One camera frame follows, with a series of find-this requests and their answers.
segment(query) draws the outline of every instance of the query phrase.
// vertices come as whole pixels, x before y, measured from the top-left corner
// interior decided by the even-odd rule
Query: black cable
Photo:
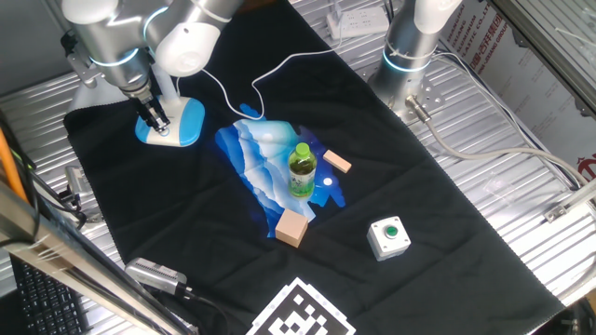
[[[230,321],[228,320],[227,315],[224,313],[224,310],[222,310],[217,304],[215,304],[215,302],[209,301],[209,300],[207,300],[205,298],[202,298],[202,297],[198,297],[197,295],[195,295],[195,294],[193,294],[193,293],[191,293],[189,291],[185,291],[184,294],[185,294],[186,297],[188,297],[188,299],[192,299],[192,300],[194,300],[196,302],[202,302],[202,303],[205,303],[205,304],[207,304],[207,305],[215,308],[223,316],[223,319],[225,320],[225,332],[224,332],[224,334],[227,335],[227,334],[230,333]]]
[[[391,20],[395,18],[395,12],[393,11],[393,0],[389,0],[389,9],[391,9]]]
[[[76,230],[81,230],[81,228],[83,228],[83,226],[87,222],[87,215],[85,215],[85,213],[83,213],[81,211],[80,206],[77,205],[76,209],[69,209],[66,207],[58,206],[49,200],[47,202],[57,210],[61,210],[61,211],[73,214],[76,217],[76,219],[78,220],[78,225],[76,226]]]
[[[27,156],[24,154],[24,151],[22,150],[22,148],[19,145],[19,142],[17,141],[15,133],[12,131],[12,128],[8,124],[8,121],[2,113],[2,111],[0,111],[0,128],[2,129],[2,132],[5,134],[5,137],[7,138],[10,150],[14,151],[14,153],[16,153],[23,160],[22,164],[17,164],[17,168],[20,170],[21,182],[23,183],[23,187],[25,188],[27,199],[29,200],[31,206],[34,208],[34,230],[32,232],[32,240],[27,241],[23,239],[8,239],[0,243],[0,247],[6,247],[15,243],[26,243],[32,245],[36,241],[37,232],[39,231],[40,224],[39,202],[37,199],[37,191],[34,188],[34,182],[32,177],[33,172],[29,168],[27,168],[26,162],[29,161],[29,158],[27,158]]]
[[[389,21],[389,24],[391,24],[391,12],[389,11],[389,7],[387,6],[387,1],[383,0],[383,6],[385,6],[385,12],[387,13],[387,20]]]

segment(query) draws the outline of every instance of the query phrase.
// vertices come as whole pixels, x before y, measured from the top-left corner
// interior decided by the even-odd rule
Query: wooden block
[[[350,163],[331,150],[328,150],[327,153],[323,155],[323,159],[328,161],[334,167],[339,168],[344,173],[347,173],[347,171],[352,168]]]
[[[276,239],[298,248],[308,227],[308,219],[294,211],[286,209],[281,214],[276,227]]]

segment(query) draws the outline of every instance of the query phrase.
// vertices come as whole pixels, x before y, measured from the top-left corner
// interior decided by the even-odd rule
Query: white label
[[[310,171],[307,175],[299,175],[290,170],[290,187],[294,194],[308,194],[315,186],[315,171]]]

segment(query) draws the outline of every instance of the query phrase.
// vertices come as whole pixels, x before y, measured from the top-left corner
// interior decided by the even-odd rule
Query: black cloth
[[[326,48],[280,1],[236,15],[208,70],[233,105],[260,110],[254,78],[292,53]],[[123,260],[144,257],[186,274],[197,293],[223,306],[234,334],[296,276],[364,335],[522,334],[562,309],[335,54],[290,60],[258,84],[268,120],[310,129],[353,165],[335,171],[345,208],[332,200],[315,207],[299,248],[266,237],[262,208],[214,143],[218,129],[238,120],[220,88],[205,74],[181,84],[207,110],[190,147],[140,143],[130,102],[75,111],[65,125]],[[367,230],[395,215],[412,244],[378,262]]]

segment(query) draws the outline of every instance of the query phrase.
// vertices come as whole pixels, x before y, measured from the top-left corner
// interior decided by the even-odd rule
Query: white cable
[[[178,97],[180,98],[180,77],[176,79],[176,92],[178,93]]]
[[[259,89],[255,86],[256,83],[258,83],[260,80],[265,79],[267,76],[273,74],[275,71],[279,70],[288,60],[291,60],[294,57],[301,57],[301,56],[316,56],[316,55],[323,55],[326,53],[330,53],[330,52],[334,52],[335,50],[339,49],[342,46],[342,43],[344,42],[343,38],[342,38],[342,18],[343,18],[343,14],[339,15],[339,44],[337,45],[337,47],[334,47],[332,49],[329,50],[325,50],[325,51],[316,51],[316,52],[302,52],[302,53],[295,53],[292,54],[290,56],[288,56],[285,60],[283,60],[283,62],[281,62],[278,66],[276,66],[273,70],[269,71],[266,74],[261,75],[260,77],[254,79],[251,83],[252,89],[254,89],[257,92],[257,95],[259,96],[259,101],[261,101],[261,114],[258,117],[255,116],[250,116],[250,115],[246,115],[238,110],[236,110],[234,107],[232,107],[232,104],[230,103],[230,100],[227,97],[227,92],[225,90],[224,84],[222,84],[222,82],[220,82],[215,75],[210,74],[207,70],[203,69],[201,71],[203,71],[205,74],[207,74],[208,76],[211,77],[211,79],[213,79],[222,89],[223,92],[223,97],[225,98],[225,103],[227,103],[227,106],[230,108],[230,110],[232,110],[232,112],[242,116],[242,117],[246,117],[250,120],[260,120],[263,118],[264,116],[264,102],[263,102],[263,96],[261,95],[261,92],[259,91]]]
[[[430,130],[432,135],[437,140],[437,143],[440,144],[449,154],[451,154],[455,157],[462,158],[462,159],[475,160],[475,159],[488,159],[488,158],[492,158],[492,157],[499,156],[502,154],[535,154],[535,155],[545,157],[548,160],[555,162],[558,165],[567,169],[570,173],[572,173],[577,178],[577,180],[579,182],[581,182],[582,186],[588,184],[588,181],[586,180],[586,178],[584,178],[584,176],[582,176],[579,172],[575,171],[572,166],[570,166],[567,162],[563,161],[562,159],[560,159],[559,157],[557,157],[554,154],[550,154],[545,151],[542,151],[539,149],[534,149],[534,148],[507,148],[507,149],[494,150],[494,151],[491,151],[488,153],[465,154],[465,153],[456,151],[454,148],[450,147],[447,143],[445,143],[443,138],[439,135],[439,132],[435,129],[435,126],[432,124],[432,121],[427,121],[426,125],[428,127],[428,130]]]
[[[485,99],[487,99],[487,97],[486,97],[486,95],[484,95],[484,93],[488,94],[489,97],[491,97],[491,99],[494,102],[496,102],[496,104],[498,104],[509,115],[509,118],[511,119],[511,121],[513,123],[513,126],[518,130],[518,132],[520,133],[520,135],[523,137],[523,140],[525,141],[525,143],[528,144],[529,146],[532,146],[533,145],[532,144],[532,141],[530,139],[528,139],[528,137],[522,131],[522,128],[520,127],[520,125],[518,124],[518,122],[515,120],[515,117],[513,116],[513,112],[507,106],[505,106],[501,102],[499,102],[499,100],[497,100],[494,97],[493,93],[491,93],[481,83],[479,83],[478,80],[476,80],[476,78],[474,78],[474,76],[472,75],[472,73],[469,71],[469,69],[467,68],[467,66],[462,62],[461,58],[458,55],[456,55],[456,54],[454,54],[452,52],[441,52],[441,53],[436,54],[435,56],[433,56],[433,59],[437,59],[438,61],[441,61],[441,62],[444,62],[444,63],[447,63],[447,64],[450,64],[451,65],[450,62],[444,61],[444,60],[440,60],[438,58],[438,56],[444,56],[444,55],[454,56],[457,59],[457,61],[459,61],[459,63],[461,64],[461,67],[462,67],[463,71],[465,71],[467,73],[467,75],[469,76],[469,78],[481,90],[482,96]],[[571,167],[569,164],[567,164],[566,162],[564,162],[563,160],[561,160],[559,157],[556,157],[556,156],[553,155],[553,157],[556,157],[557,158],[556,160],[550,159],[550,158],[548,158],[547,156],[544,156],[544,155],[543,155],[543,157],[546,158],[550,163],[555,164],[555,165],[563,168],[565,171],[567,171],[567,173],[574,179],[574,182],[575,182],[575,184],[578,187],[581,187],[582,185],[585,185],[586,183],[588,183],[588,181],[583,176],[581,176],[581,174],[579,174],[579,172],[577,172],[575,174],[574,172],[576,172],[576,170],[573,167]],[[579,182],[580,179],[576,175],[581,176],[584,179],[585,182],[584,183],[580,183]]]

